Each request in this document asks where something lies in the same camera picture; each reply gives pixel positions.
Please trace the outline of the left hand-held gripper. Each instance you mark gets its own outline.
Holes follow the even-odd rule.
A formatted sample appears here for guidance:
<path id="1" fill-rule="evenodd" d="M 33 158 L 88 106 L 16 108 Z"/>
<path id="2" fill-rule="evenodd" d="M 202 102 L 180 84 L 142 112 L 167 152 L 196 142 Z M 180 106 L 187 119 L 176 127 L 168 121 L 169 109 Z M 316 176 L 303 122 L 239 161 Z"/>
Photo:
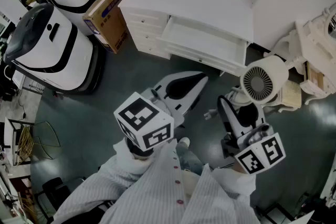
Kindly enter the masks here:
<path id="1" fill-rule="evenodd" d="M 114 112 L 131 151 L 152 151 L 171 140 L 208 82 L 200 71 L 173 73 L 142 93 L 134 92 Z"/>

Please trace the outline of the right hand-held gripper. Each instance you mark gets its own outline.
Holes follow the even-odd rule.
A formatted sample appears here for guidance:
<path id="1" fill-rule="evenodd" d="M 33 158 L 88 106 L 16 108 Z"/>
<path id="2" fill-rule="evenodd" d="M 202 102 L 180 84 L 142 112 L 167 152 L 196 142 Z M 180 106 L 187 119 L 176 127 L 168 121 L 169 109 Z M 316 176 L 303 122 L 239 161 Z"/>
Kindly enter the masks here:
<path id="1" fill-rule="evenodd" d="M 266 122 L 261 105 L 251 103 L 235 110 L 221 95 L 217 111 L 226 131 L 221 141 L 224 157 L 235 158 L 246 173 L 259 174 L 286 157 L 281 138 Z"/>

